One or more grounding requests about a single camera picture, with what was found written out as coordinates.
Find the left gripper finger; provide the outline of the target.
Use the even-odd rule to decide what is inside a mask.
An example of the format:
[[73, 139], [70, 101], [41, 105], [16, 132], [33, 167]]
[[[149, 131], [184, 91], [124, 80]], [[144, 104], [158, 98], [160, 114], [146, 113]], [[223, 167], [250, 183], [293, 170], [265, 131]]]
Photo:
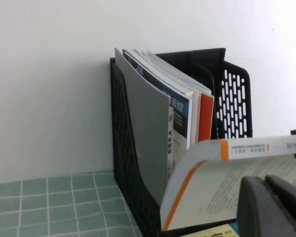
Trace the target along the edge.
[[243, 177], [237, 225], [241, 237], [296, 237], [296, 187], [275, 175]]

